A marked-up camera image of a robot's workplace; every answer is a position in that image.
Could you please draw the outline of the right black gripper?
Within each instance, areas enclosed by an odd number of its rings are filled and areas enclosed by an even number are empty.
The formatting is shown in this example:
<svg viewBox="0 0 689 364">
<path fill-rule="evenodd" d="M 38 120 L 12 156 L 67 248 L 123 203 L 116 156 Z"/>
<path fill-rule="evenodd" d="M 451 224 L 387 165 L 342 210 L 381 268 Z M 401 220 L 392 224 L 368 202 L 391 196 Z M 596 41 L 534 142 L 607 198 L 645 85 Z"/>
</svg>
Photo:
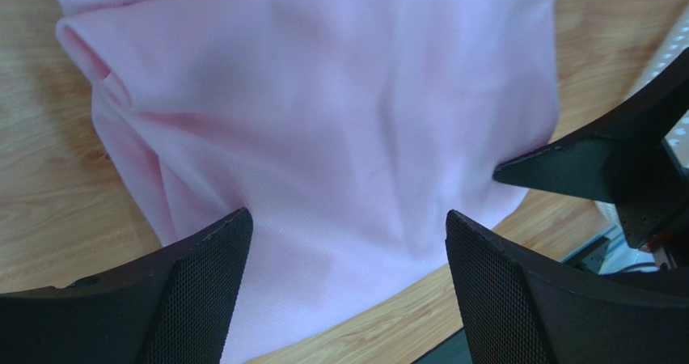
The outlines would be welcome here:
<svg viewBox="0 0 689 364">
<path fill-rule="evenodd" d="M 612 202 L 631 248 L 688 266 L 688 170 L 665 136 L 688 110 L 688 52 L 616 108 L 497 166 L 494 180 Z"/>
</svg>

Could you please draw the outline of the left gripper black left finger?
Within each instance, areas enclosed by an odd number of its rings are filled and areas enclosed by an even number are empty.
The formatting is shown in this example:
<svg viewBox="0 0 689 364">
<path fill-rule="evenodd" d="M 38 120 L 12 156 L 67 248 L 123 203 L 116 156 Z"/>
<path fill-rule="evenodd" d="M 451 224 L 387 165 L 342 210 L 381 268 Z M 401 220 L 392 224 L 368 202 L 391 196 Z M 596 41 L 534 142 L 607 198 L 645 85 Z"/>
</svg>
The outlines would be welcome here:
<svg viewBox="0 0 689 364">
<path fill-rule="evenodd" d="M 4 363 L 217 363 L 253 221 L 246 209 L 64 287 L 1 297 Z"/>
</svg>

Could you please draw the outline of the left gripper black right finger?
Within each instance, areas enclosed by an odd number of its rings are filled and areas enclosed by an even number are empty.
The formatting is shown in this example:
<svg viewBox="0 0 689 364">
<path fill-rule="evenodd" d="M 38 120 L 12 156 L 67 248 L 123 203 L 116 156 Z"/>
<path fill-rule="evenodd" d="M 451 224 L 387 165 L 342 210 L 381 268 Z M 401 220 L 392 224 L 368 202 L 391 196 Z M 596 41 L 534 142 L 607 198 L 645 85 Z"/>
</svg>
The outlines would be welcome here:
<svg viewBox="0 0 689 364">
<path fill-rule="evenodd" d="M 687 362 L 687 269 L 583 272 L 455 210 L 446 233 L 474 362 Z"/>
</svg>

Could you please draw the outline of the pink t shirt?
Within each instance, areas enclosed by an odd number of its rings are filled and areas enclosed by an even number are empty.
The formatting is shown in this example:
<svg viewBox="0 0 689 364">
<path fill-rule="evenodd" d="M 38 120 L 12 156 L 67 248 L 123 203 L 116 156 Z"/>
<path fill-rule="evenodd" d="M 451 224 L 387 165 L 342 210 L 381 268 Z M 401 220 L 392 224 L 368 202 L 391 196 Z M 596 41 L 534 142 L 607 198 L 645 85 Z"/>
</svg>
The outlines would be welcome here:
<svg viewBox="0 0 689 364">
<path fill-rule="evenodd" d="M 558 121 L 555 0 L 58 0 L 92 120 L 163 245 L 245 207 L 225 363 L 334 327 L 492 228 Z"/>
</svg>

